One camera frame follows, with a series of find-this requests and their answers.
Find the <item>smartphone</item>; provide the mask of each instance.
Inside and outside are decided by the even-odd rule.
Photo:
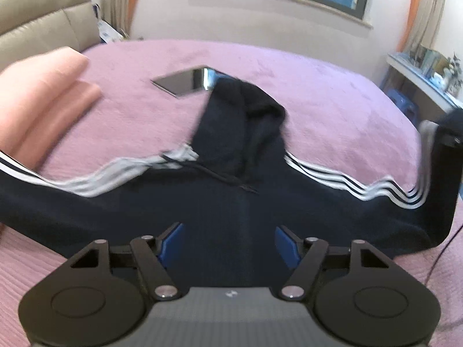
[[[233,78],[211,67],[198,67],[151,80],[152,84],[175,97],[212,89],[220,78]]]

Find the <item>headboard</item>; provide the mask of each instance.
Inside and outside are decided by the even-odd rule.
[[[12,62],[100,42],[91,0],[0,0],[0,71]]]

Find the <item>bed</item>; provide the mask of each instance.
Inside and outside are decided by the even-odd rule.
[[[288,151],[301,160],[345,172],[363,183],[391,174],[404,188],[416,179],[419,139],[414,126],[369,80],[319,60],[271,49],[190,40],[112,43],[85,52],[83,80],[98,84],[103,99],[75,125],[40,169],[67,179],[95,171],[120,156],[143,157],[188,141],[207,93],[175,99],[150,83],[208,65],[261,87],[288,117]],[[463,222],[462,202],[455,231]],[[396,261],[423,281],[440,247]],[[429,282],[442,317],[431,345],[462,345],[463,239],[456,238]],[[0,236],[0,346],[27,346],[17,317],[21,296],[64,258],[4,228]]]

